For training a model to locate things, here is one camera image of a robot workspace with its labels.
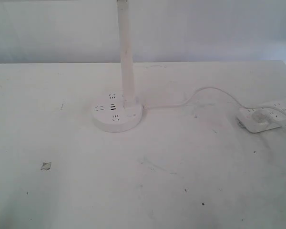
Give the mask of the torn tape scrap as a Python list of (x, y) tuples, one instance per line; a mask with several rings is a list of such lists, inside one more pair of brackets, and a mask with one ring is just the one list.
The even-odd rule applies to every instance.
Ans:
[(48, 171), (51, 169), (51, 162), (43, 162), (43, 165), (41, 166), (41, 170)]

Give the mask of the white power strip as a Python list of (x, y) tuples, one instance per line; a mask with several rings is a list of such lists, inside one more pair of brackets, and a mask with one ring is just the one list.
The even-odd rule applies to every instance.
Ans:
[[(257, 123), (252, 119), (252, 113), (256, 110), (262, 110), (268, 117), (268, 123)], [(259, 105), (255, 108), (240, 108), (236, 118), (238, 122), (251, 133), (260, 133), (263, 131), (286, 126), (286, 98), (274, 100)]]

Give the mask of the white desk lamp with sockets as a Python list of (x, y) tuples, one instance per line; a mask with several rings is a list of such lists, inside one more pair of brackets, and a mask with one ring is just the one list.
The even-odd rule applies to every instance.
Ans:
[(118, 26), (121, 60), (122, 91), (109, 91), (93, 104), (92, 121), (99, 129), (119, 133), (137, 126), (143, 105), (135, 93), (133, 54), (130, 36), (129, 2), (118, 0)]

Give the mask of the white round plug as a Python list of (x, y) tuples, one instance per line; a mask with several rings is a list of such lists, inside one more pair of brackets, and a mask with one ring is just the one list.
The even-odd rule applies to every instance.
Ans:
[(252, 119), (261, 124), (261, 123), (268, 123), (268, 117), (266, 114), (263, 113), (262, 110), (256, 110), (252, 113)]

